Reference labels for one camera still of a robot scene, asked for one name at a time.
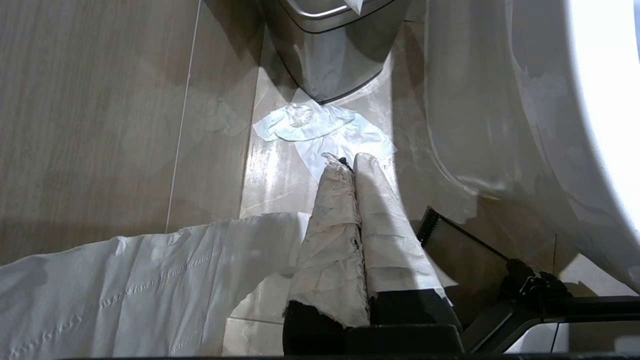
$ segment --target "white paper sheet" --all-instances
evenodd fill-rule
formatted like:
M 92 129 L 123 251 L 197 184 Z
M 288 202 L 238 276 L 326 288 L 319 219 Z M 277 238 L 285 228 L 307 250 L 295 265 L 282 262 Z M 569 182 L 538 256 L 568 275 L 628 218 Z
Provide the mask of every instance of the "white paper sheet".
M 0 359 L 218 356 L 225 320 L 295 265 L 308 214 L 116 237 L 0 267 Z
M 383 291 L 434 289 L 446 298 L 378 160 L 370 154 L 358 154 L 353 169 L 369 296 Z
M 328 156 L 289 287 L 289 300 L 344 327 L 369 324 L 360 217 L 353 173 Z
M 325 152 L 353 164 L 359 152 L 382 160 L 397 151 L 391 139 L 359 113 L 334 105 L 320 106 L 300 89 L 292 104 L 272 111 L 253 128 L 266 141 L 295 142 L 316 182 L 324 171 Z

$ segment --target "floor tile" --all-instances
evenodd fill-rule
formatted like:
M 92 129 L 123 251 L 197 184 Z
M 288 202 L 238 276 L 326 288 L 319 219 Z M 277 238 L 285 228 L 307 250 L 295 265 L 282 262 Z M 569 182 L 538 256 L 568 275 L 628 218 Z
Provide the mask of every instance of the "floor tile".
M 553 352 L 640 354 L 640 322 L 561 323 Z
M 634 290 L 607 274 L 562 237 L 558 237 L 556 245 L 554 275 L 567 285 L 574 296 L 638 296 Z
M 290 275 L 273 274 L 264 279 L 231 313 L 232 318 L 283 323 L 289 295 Z
M 252 123 L 291 101 L 297 86 L 264 34 Z M 277 211 L 310 213 L 317 184 L 293 143 L 265 142 L 250 129 L 240 217 Z
M 222 356 L 281 355 L 281 324 L 227 319 Z
M 520 339 L 511 345 L 505 354 L 549 353 L 554 346 L 556 323 L 539 323 L 527 330 Z
M 453 209 L 450 214 L 459 218 L 462 210 L 471 209 Z M 504 200 L 477 199 L 474 212 L 458 222 L 462 228 L 508 258 L 521 259 L 538 271 L 552 271 L 556 235 L 529 210 Z M 443 222 L 436 226 L 426 250 L 462 324 L 471 323 L 495 303 L 508 274 L 503 259 Z
M 238 218 L 263 29 L 253 0 L 200 7 L 169 231 Z

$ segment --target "black stand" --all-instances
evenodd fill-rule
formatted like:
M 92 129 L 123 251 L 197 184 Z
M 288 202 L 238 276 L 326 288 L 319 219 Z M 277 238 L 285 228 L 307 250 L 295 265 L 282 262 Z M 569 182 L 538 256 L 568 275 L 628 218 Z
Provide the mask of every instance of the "black stand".
M 429 207 L 418 231 L 422 247 L 442 220 L 506 261 L 509 275 L 502 283 L 504 299 L 481 314 L 463 333 L 465 352 L 503 353 L 526 330 L 539 323 L 613 322 L 640 320 L 638 297 L 574 298 L 549 273 L 536 273 L 518 259 L 509 259 Z

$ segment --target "grout line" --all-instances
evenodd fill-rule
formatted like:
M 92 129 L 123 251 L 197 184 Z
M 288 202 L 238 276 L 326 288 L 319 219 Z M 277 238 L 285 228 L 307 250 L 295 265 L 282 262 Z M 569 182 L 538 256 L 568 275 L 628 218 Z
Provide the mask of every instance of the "grout line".
M 551 349 L 549 350 L 549 352 L 553 352 L 554 351 L 554 347 L 556 346 L 556 338 L 558 336 L 558 329 L 560 328 L 560 323 L 556 324 L 556 332 L 554 333 L 554 340 L 551 342 Z
M 191 54 L 189 55 L 189 70 L 187 71 L 187 84 L 184 89 L 184 100 L 182 102 L 182 115 L 180 116 L 180 131 L 178 132 L 178 145 L 175 150 L 175 162 L 173 163 L 173 176 L 171 178 L 171 191 L 169 193 L 169 208 L 166 212 L 166 222 L 164 232 L 169 230 L 169 217 L 171 216 L 171 202 L 173 200 L 173 187 L 175 186 L 175 172 L 178 169 L 178 155 L 180 152 L 180 140 L 182 139 L 182 124 L 184 123 L 184 109 L 187 106 L 187 94 L 189 92 L 189 82 L 191 81 L 191 63 L 193 63 L 193 49 L 196 46 L 196 34 L 198 33 L 198 21 L 200 19 L 201 0 L 198 0 L 198 11 L 196 12 L 196 25 L 193 29 L 193 40 L 191 41 Z
M 247 321 L 247 322 L 262 322 L 262 323 L 270 323 L 273 325 L 283 325 L 284 322 L 270 322 L 267 320 L 254 320 L 254 319 L 247 319 L 247 318 L 239 318 L 236 316 L 229 316 L 228 319 L 234 319 L 234 320 L 242 320 L 242 321 Z
M 555 275 L 556 274 L 556 252 L 557 252 L 557 246 L 558 246 L 558 234 L 555 234 L 555 239 L 554 239 L 554 259 L 551 262 L 551 274 Z

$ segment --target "wall tile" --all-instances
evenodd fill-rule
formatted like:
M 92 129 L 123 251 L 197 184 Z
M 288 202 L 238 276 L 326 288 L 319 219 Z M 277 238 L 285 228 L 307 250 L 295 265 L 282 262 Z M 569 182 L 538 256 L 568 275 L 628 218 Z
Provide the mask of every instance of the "wall tile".
M 411 1 L 409 10 L 406 12 L 404 21 L 425 23 L 428 0 L 405 0 Z
M 197 6 L 0 2 L 0 265 L 164 231 Z
M 265 34 L 253 122 L 286 105 L 295 89 Z M 505 255 L 552 271 L 553 231 L 513 202 L 479 198 L 458 188 L 433 163 L 424 106 L 423 24 L 405 22 L 381 73 L 333 104 L 358 111 L 393 139 L 398 151 L 381 164 L 413 225 L 433 206 Z M 265 142 L 252 130 L 241 217 L 311 212 L 316 188 L 293 143 Z M 495 302 L 506 275 L 503 260 L 445 225 L 438 226 L 427 251 L 463 323 Z
M 169 231 L 238 218 L 263 29 L 253 0 L 200 7 Z

